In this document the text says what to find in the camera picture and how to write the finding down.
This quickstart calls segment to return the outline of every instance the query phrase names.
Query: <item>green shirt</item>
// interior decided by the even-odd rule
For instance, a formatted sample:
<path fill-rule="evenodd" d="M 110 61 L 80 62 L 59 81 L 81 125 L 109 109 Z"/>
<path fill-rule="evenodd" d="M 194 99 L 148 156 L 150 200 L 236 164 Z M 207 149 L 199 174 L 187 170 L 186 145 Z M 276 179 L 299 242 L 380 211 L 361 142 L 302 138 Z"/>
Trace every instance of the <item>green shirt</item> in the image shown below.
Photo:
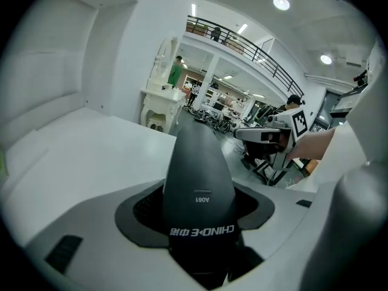
<path fill-rule="evenodd" d="M 181 76 L 182 73 L 182 66 L 178 64 L 173 64 L 169 76 L 169 80 L 167 83 L 172 84 L 173 87 L 176 86 L 176 83 L 178 83 L 178 79 Z"/>

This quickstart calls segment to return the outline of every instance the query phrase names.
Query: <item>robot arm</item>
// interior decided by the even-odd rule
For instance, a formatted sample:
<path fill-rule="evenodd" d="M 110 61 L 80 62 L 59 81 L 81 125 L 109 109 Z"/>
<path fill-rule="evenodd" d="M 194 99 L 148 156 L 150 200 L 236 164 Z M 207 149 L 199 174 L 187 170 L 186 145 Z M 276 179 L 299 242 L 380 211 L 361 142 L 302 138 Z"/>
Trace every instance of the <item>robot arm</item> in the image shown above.
<path fill-rule="evenodd" d="M 287 154 L 292 151 L 297 140 L 307 132 L 303 109 L 291 109 L 270 115 L 264 127 L 236 129 L 237 139 L 260 144 L 256 158 L 265 159 L 274 170 L 285 169 Z"/>

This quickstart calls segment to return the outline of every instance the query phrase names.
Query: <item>white pillar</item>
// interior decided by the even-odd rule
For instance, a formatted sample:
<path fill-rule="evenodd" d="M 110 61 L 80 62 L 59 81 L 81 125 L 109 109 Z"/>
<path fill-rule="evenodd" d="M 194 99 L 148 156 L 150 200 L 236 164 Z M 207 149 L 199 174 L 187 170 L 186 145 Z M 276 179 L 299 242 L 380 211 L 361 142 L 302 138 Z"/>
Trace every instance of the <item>white pillar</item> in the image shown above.
<path fill-rule="evenodd" d="M 244 109 L 242 110 L 242 115 L 240 116 L 241 119 L 244 119 L 248 116 L 250 109 L 252 109 L 253 105 L 255 104 L 256 99 L 251 97 L 245 104 Z"/>
<path fill-rule="evenodd" d="M 202 101 L 206 95 L 207 89 L 209 88 L 209 84 L 213 79 L 214 71 L 216 70 L 218 60 L 219 60 L 219 55 L 214 54 L 213 59 L 210 62 L 210 65 L 206 71 L 206 75 L 202 83 L 201 89 L 199 90 L 198 96 L 194 101 L 193 108 L 195 110 L 199 110 L 202 104 Z"/>

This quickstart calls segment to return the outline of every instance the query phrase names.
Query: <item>ceiling light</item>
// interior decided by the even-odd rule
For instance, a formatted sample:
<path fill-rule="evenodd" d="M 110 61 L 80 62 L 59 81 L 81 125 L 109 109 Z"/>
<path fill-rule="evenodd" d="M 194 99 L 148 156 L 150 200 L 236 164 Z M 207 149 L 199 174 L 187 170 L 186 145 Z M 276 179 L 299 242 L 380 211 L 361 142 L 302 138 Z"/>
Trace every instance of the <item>ceiling light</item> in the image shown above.
<path fill-rule="evenodd" d="M 194 17 L 196 16 L 195 15 L 196 14 L 196 12 L 195 12 L 196 10 L 195 9 L 196 9 L 196 5 L 194 3 L 192 3 L 192 16 L 194 16 Z"/>
<path fill-rule="evenodd" d="M 321 60 L 326 65 L 330 65 L 332 63 L 332 59 L 327 55 L 321 55 Z"/>
<path fill-rule="evenodd" d="M 237 33 L 240 35 L 245 30 L 245 28 L 247 28 L 247 27 L 248 27 L 247 24 L 242 25 L 240 30 L 237 31 Z"/>
<path fill-rule="evenodd" d="M 290 8 L 290 3 L 287 0 L 273 0 L 273 4 L 282 11 L 286 11 Z"/>

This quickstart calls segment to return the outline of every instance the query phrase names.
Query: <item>balcony railing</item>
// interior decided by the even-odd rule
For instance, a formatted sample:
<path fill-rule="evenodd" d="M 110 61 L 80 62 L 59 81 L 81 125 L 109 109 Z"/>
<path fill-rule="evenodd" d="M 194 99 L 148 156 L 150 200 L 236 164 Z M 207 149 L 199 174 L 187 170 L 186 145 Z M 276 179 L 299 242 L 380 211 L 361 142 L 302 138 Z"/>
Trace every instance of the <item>balcony railing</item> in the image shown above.
<path fill-rule="evenodd" d="M 304 95 L 298 84 L 271 56 L 236 32 L 206 19 L 190 15 L 187 20 L 186 31 L 221 43 L 253 61 L 270 76 L 276 78 L 290 95 L 296 94 L 300 97 Z"/>

